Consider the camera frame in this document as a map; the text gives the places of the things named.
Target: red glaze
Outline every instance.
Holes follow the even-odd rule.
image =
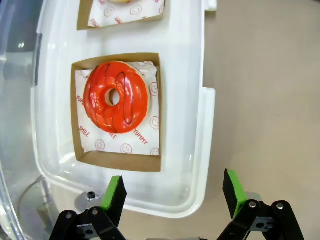
[[[106,94],[116,89],[120,100],[106,102]],[[83,93],[88,117],[108,133],[124,134],[137,128],[148,110],[148,90],[136,70],[121,61],[100,64],[90,74]]]

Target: white plastic container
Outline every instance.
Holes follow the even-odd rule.
[[[205,2],[168,0],[162,21],[76,31],[79,1],[47,1],[38,85],[32,94],[37,166],[51,183],[74,192],[103,193],[122,175],[125,208],[167,218],[196,211],[205,197],[215,91],[203,87]],[[75,158],[70,116],[74,62],[98,56],[155,52],[162,64],[161,172],[101,168]]]

